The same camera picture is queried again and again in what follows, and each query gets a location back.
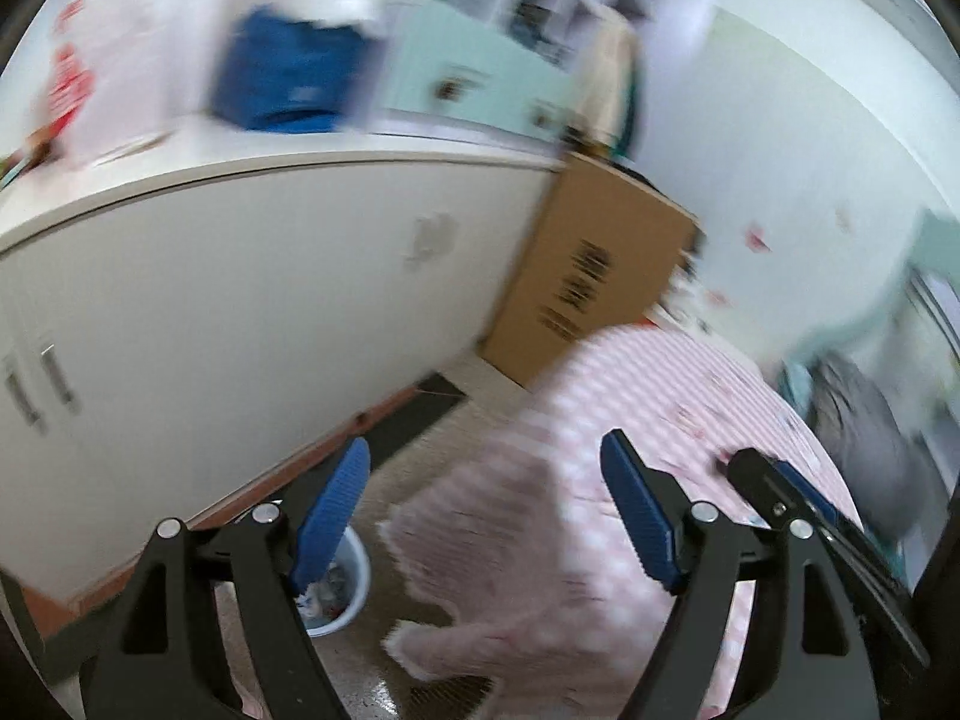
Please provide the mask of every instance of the light blue drawer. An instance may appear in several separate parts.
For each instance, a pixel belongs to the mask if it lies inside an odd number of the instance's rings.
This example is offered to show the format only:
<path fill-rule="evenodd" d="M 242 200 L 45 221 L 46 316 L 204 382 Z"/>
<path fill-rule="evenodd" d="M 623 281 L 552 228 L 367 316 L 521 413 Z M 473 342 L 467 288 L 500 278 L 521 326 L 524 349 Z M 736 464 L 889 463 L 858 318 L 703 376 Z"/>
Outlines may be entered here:
<path fill-rule="evenodd" d="M 384 104 L 497 127 L 510 74 L 501 37 L 448 5 L 424 1 L 409 17 Z"/>
<path fill-rule="evenodd" d="M 499 126 L 531 138 L 555 141 L 563 135 L 569 116 L 572 79 L 534 52 L 519 48 L 517 83 L 507 91 L 507 116 Z"/>

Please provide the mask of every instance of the blue gripper pad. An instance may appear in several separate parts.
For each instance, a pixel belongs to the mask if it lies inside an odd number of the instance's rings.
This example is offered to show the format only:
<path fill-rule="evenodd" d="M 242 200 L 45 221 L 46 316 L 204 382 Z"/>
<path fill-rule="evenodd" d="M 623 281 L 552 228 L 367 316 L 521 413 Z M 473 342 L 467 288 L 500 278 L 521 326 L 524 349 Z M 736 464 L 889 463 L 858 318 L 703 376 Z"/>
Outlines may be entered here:
<path fill-rule="evenodd" d="M 677 565 L 673 528 L 632 458 L 613 434 L 604 436 L 601 442 L 600 471 L 643 570 L 668 592 L 673 591 L 683 578 Z"/>
<path fill-rule="evenodd" d="M 369 478 L 370 447 L 363 439 L 354 439 L 296 532 L 290 581 L 298 594 L 326 576 Z"/>
<path fill-rule="evenodd" d="M 783 460 L 774 461 L 774 468 L 781 474 L 784 474 L 786 480 L 797 488 L 800 494 L 813 505 L 814 509 L 817 509 L 817 511 L 823 515 L 824 519 L 826 519 L 830 525 L 834 528 L 837 527 L 839 517 L 836 507 L 834 507 L 827 498 L 824 498 L 820 491 L 813 487 L 800 471 Z"/>

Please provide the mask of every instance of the bed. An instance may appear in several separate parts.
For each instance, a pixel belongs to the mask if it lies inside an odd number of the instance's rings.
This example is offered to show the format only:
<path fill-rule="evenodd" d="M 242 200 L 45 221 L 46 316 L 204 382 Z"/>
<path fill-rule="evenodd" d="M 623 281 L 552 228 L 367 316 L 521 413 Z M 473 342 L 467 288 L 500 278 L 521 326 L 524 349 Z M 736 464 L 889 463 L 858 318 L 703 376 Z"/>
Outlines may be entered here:
<path fill-rule="evenodd" d="M 758 517 L 715 462 L 755 446 L 859 522 L 813 433 L 755 372 L 682 332 L 608 329 L 541 377 L 477 457 L 382 525 L 410 594 L 454 620 L 397 625 L 385 647 L 412 676 L 493 678 L 486 716 L 616 717 L 673 600 L 645 575 L 601 477 L 613 428 L 734 521 Z M 751 600 L 741 584 L 703 717 L 726 707 Z"/>

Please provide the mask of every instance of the blue bag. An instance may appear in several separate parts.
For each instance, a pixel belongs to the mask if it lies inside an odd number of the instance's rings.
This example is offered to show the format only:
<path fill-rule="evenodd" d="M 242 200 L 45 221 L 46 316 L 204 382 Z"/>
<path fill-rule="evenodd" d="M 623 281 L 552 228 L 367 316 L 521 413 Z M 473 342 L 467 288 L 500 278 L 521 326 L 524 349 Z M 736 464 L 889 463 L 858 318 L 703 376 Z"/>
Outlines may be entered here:
<path fill-rule="evenodd" d="M 243 129 L 330 132 L 343 117 L 367 40 L 258 8 L 241 23 L 214 87 L 213 113 Z"/>

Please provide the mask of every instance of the cardboard box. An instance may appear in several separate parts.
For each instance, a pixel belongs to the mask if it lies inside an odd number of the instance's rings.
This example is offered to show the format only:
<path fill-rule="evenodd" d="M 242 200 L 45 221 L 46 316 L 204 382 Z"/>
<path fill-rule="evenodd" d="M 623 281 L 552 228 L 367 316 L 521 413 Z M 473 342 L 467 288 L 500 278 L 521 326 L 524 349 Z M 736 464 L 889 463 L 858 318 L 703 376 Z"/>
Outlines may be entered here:
<path fill-rule="evenodd" d="M 527 386 L 571 343 L 641 322 L 697 232 L 694 218 L 579 154 L 554 183 L 481 355 Z"/>

